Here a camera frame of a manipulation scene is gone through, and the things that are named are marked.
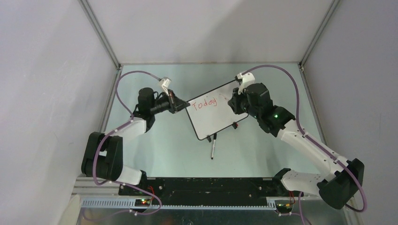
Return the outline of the white board black frame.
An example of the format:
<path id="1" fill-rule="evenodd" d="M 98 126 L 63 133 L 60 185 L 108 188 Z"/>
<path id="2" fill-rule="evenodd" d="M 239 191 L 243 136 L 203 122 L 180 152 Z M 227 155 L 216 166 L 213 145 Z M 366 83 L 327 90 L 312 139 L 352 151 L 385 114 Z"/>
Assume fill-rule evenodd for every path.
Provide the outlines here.
<path id="1" fill-rule="evenodd" d="M 186 111 L 198 140 L 208 139 L 248 117 L 247 113 L 234 114 L 228 102 L 220 96 L 230 100 L 233 89 L 238 87 L 238 82 L 230 81 L 188 101 L 191 105 Z"/>

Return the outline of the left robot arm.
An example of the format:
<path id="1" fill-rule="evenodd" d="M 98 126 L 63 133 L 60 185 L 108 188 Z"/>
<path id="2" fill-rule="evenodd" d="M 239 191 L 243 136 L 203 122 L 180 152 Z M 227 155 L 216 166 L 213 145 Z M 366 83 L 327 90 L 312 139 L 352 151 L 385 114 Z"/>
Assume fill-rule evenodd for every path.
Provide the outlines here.
<path id="1" fill-rule="evenodd" d="M 155 97 L 152 88 L 142 88 L 138 92 L 138 103 L 130 119 L 107 134 L 92 132 L 81 164 L 81 172 L 112 182 L 130 184 L 137 195 L 148 191 L 148 182 L 142 179 L 144 171 L 124 165 L 123 148 L 134 138 L 149 131 L 155 115 L 168 111 L 177 113 L 190 106 L 190 103 L 178 98 L 173 90 L 166 90 Z"/>

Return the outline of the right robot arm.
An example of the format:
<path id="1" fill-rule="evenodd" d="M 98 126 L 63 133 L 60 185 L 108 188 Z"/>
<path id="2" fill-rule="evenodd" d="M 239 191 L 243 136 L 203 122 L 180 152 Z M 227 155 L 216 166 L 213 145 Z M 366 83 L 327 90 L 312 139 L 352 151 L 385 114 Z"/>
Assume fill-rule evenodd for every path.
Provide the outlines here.
<path id="1" fill-rule="evenodd" d="M 339 210 L 362 191 L 363 162 L 357 158 L 348 160 L 299 128 L 292 113 L 273 103 L 264 84 L 234 88 L 228 105 L 235 114 L 247 113 L 256 119 L 265 133 L 289 144 L 318 169 L 318 174 L 282 169 L 273 177 L 273 190 L 277 195 L 285 196 L 290 191 L 304 192 L 319 196 L 327 205 Z"/>

